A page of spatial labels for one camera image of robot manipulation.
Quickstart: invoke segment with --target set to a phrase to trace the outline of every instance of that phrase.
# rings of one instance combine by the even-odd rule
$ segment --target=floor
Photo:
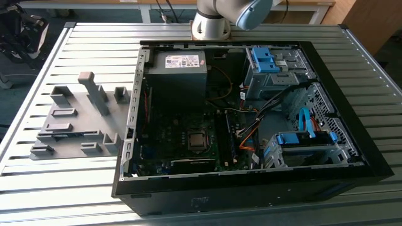
[[[77,9],[66,18],[52,18],[44,9],[28,9],[28,14],[42,16],[48,19],[50,25],[46,34],[44,52],[49,52],[58,37],[64,23],[68,21],[77,22],[99,22],[99,23],[140,23],[139,10],[107,10],[107,9]],[[179,22],[187,23],[195,16],[195,10],[176,11]],[[168,18],[172,18],[172,13],[165,12]],[[151,11],[151,21],[161,23],[160,14],[156,10]],[[402,43],[398,38],[391,38],[383,48],[375,55],[375,59],[384,67],[386,72],[395,80],[396,84],[402,85]],[[38,70],[32,70],[24,64],[12,64],[4,55],[0,55],[0,72],[8,76],[13,83],[12,89],[0,89],[0,106],[6,111],[0,111],[0,139],[6,132],[6,126],[10,125],[13,117],[17,113],[24,97],[29,91],[34,81],[34,75]]]

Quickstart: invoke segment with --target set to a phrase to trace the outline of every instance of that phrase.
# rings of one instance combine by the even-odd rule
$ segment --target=case label sticker
[[[200,67],[197,55],[167,56],[164,62],[165,68]]]
[[[256,154],[252,153],[251,158],[252,158],[253,162],[257,164],[259,163],[259,157],[256,156]]]

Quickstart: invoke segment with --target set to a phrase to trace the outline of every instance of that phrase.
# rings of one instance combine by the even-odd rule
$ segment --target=blue plastic latch
[[[252,57],[260,73],[280,72],[280,68],[275,65],[273,55],[267,47],[252,47]]]
[[[281,135],[285,145],[294,145],[294,144],[299,143],[299,138],[296,138],[295,133],[283,133],[280,135]]]
[[[264,150],[264,157],[268,155],[269,151],[271,151],[271,147],[268,147],[268,148]]]
[[[338,142],[338,136],[336,136],[336,133],[332,131],[332,132],[328,133],[328,135],[330,135],[330,137],[331,137],[334,143],[336,143],[336,142]]]
[[[279,145],[281,145],[284,143],[280,135],[276,136],[276,140],[277,140]]]

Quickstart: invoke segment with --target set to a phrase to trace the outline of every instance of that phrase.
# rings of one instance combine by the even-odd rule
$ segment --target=aluminum table
[[[328,201],[140,218],[111,198],[116,157],[32,161],[29,149],[50,109],[50,90],[72,91],[92,71],[105,91],[132,89],[140,40],[188,40],[188,24],[73,24],[60,35],[0,145],[0,224],[64,225],[402,225],[402,91],[347,29],[271,24],[233,40],[314,43],[395,176]]]

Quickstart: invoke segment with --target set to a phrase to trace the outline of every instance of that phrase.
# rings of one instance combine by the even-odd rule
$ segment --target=wire
[[[171,6],[169,0],[165,0],[165,3],[169,5],[169,9],[171,9],[171,12],[173,13],[176,23],[179,23],[179,19],[177,19],[177,16],[176,16],[176,12],[175,12],[175,10],[173,10],[173,7]]]
[[[37,76],[36,74],[5,74],[4,76]]]
[[[168,13],[171,11],[171,10],[168,10],[168,11],[163,10],[163,8],[160,7],[160,4],[159,4],[159,0],[156,0],[156,3],[157,3],[157,6],[159,6],[159,9],[160,9],[160,11],[156,10],[159,13],[160,12]]]
[[[283,23],[284,18],[285,18],[285,16],[287,16],[287,13],[288,13],[288,0],[285,0],[285,11],[284,11],[281,20],[280,20],[280,21],[276,21],[273,24],[276,24],[276,23],[281,24],[281,23]]]
[[[249,150],[249,151],[253,151],[253,152],[255,152],[255,149],[251,148],[251,147],[240,147],[240,149]]]
[[[314,127],[315,127],[315,131],[320,131],[320,128],[319,128],[319,126],[318,126],[318,123],[316,123],[315,118],[311,116],[310,119],[311,119],[311,121],[312,121],[312,124],[314,124]]]
[[[180,20],[180,17],[181,17],[181,15],[183,15],[183,13],[184,13],[184,9],[181,10],[181,12],[180,12],[180,15],[179,15],[179,20]]]
[[[248,111],[244,111],[244,110],[239,110],[239,109],[235,109],[235,108],[231,108],[231,107],[219,107],[216,104],[213,104],[209,100],[207,100],[207,103],[211,104],[215,108],[217,109],[225,109],[225,110],[232,110],[232,111],[236,111],[236,112],[243,112],[243,113],[247,113]]]
[[[229,86],[231,86],[225,95],[223,95],[221,97],[213,97],[213,98],[207,99],[207,100],[219,100],[221,98],[225,98],[229,95],[229,93],[232,92],[232,80],[231,80],[231,78],[227,76],[227,74],[224,73],[224,71],[219,67],[212,66],[212,68],[215,68],[217,71],[220,71],[220,73],[227,78],[227,81],[228,81]]]
[[[285,18],[285,16],[287,16],[287,12],[288,12],[288,0],[285,0],[285,11],[284,11],[284,14],[283,14],[283,18],[281,18],[281,20],[280,20],[280,23],[283,23],[283,21],[284,21],[284,18]]]
[[[249,134],[245,136],[243,142],[240,143],[240,146],[239,146],[240,149],[244,149],[244,148],[245,148],[243,145],[244,145],[244,143],[245,143],[248,137],[249,137],[249,136],[252,135],[252,133],[255,132],[257,126],[251,130]]]
[[[243,108],[244,100],[240,100],[240,110],[248,111],[249,109]]]

